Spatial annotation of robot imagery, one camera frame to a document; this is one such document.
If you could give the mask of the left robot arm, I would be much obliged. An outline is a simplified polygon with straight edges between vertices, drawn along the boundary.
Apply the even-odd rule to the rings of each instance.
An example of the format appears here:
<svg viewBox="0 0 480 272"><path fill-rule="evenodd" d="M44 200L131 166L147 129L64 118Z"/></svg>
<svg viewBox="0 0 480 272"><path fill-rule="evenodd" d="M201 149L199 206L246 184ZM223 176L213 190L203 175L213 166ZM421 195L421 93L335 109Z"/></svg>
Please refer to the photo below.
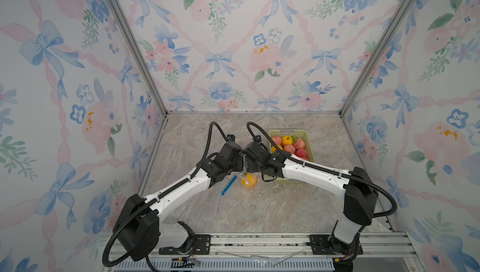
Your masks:
<svg viewBox="0 0 480 272"><path fill-rule="evenodd" d="M114 267L131 258L138 262L155 249L187 254L195 248L195 232L182 221L165 224L165 218L190 198L222 182L232 172L243 170L242 148L227 142L213 158L205 158L172 185L124 204L112 236L104 248L102 264Z"/></svg>

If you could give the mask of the blue zipper clear bag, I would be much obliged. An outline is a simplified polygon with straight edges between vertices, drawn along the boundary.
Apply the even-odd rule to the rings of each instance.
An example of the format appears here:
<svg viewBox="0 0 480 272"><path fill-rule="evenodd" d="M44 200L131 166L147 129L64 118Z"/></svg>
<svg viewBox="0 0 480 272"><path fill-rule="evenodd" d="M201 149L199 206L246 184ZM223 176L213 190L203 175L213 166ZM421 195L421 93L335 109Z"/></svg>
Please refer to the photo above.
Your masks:
<svg viewBox="0 0 480 272"><path fill-rule="evenodd" d="M235 174L232 179L228 182L228 184L224 187L224 189L221 192L221 196L225 196L225 194L228 192L228 190L231 188L231 186L235 183L237 179L237 174Z"/></svg>

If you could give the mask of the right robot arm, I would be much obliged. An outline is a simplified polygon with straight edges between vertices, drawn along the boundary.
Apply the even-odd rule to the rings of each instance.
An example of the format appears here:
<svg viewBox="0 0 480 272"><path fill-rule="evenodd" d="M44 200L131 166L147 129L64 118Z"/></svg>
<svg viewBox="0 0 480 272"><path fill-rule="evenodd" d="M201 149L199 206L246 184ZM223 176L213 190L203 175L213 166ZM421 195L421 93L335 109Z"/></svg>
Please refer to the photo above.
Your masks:
<svg viewBox="0 0 480 272"><path fill-rule="evenodd" d="M271 178L298 180L326 190L343 201L342 215L332 233L320 246L337 254L354 255L360 249L360 233L370 226L375 214L378 191L362 168L336 170L305 161L288 152L269 152L252 142L243 150L246 170Z"/></svg>

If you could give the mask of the pink zipper clear bag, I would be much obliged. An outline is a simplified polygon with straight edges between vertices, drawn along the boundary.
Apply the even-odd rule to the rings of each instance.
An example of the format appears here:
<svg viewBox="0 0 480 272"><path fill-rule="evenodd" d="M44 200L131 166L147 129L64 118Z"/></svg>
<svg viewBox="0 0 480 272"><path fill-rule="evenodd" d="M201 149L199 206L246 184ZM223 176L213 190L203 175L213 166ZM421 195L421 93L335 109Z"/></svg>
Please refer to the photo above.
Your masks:
<svg viewBox="0 0 480 272"><path fill-rule="evenodd" d="M254 188L261 179L260 172L252 172L249 169L248 160L244 160L243 170L241 172L235 172L235 174L240 179L242 186L246 189Z"/></svg>

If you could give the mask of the green plastic basket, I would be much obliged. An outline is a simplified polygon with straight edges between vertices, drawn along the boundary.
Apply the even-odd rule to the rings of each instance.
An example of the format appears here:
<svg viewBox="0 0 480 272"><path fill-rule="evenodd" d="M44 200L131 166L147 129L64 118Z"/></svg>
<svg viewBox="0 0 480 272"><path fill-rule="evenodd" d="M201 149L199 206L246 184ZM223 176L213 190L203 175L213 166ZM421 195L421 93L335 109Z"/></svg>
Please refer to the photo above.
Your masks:
<svg viewBox="0 0 480 272"><path fill-rule="evenodd" d="M291 143L295 148L292 155L299 155L300 159L315 162L308 132L303 129L271 129L267 131L269 136L276 142L280 142L280 146L284 147L284 143Z"/></svg>

